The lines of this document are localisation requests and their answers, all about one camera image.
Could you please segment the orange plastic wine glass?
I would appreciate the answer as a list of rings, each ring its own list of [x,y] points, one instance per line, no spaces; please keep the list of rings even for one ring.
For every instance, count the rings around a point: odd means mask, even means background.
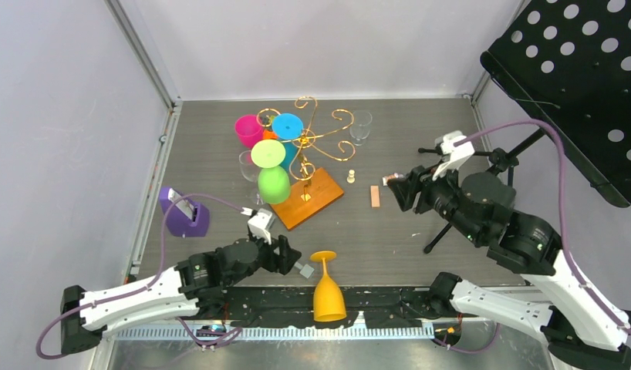
[[[322,264],[322,276],[313,293],[313,320],[333,322],[347,316],[346,304],[339,285],[331,278],[328,262],[336,258],[334,251],[318,251],[311,255],[313,262]]]

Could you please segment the green plastic wine glass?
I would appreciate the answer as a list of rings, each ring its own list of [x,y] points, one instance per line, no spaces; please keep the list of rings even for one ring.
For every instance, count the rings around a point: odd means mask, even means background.
[[[289,198],[289,175],[281,166],[285,155],[283,144],[277,140],[261,140],[251,150],[252,162],[260,168],[258,191],[267,204],[281,204]]]

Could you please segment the clear wine glass back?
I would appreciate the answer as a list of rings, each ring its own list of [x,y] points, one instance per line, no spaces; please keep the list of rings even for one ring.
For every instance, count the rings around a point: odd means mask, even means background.
[[[353,117],[354,124],[349,128],[351,142],[355,146],[362,146],[370,134],[373,116],[369,111],[357,110],[353,112]]]

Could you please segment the blue plastic wine glass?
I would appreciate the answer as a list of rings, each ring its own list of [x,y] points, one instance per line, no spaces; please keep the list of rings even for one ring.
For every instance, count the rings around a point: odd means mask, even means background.
[[[290,171],[291,162],[298,152],[299,144],[295,145],[294,140],[301,136],[303,129],[302,120],[291,113],[281,113],[272,120],[272,131],[285,148],[285,158],[280,166],[286,172]]]

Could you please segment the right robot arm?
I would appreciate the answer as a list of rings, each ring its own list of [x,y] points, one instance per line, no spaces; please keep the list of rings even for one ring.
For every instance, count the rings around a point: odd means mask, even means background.
[[[604,312],[589,282],[571,267],[561,236],[547,221],[514,208],[515,189],[489,172],[460,179],[457,171],[435,177],[418,166],[388,180],[400,209],[434,211],[497,265],[521,276],[545,296],[536,304],[497,294],[449,272],[439,273],[425,302],[439,316],[488,318],[544,344],[579,369],[628,369],[631,311]]]

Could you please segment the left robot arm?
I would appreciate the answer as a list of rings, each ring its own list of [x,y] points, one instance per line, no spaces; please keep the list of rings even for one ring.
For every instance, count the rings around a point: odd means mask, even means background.
[[[67,287],[61,304],[61,352],[87,351],[103,338],[152,321],[200,315],[218,318],[224,312],[224,290],[259,269],[287,275],[301,257],[284,235],[270,242],[242,238],[193,254],[159,276],[102,291]]]

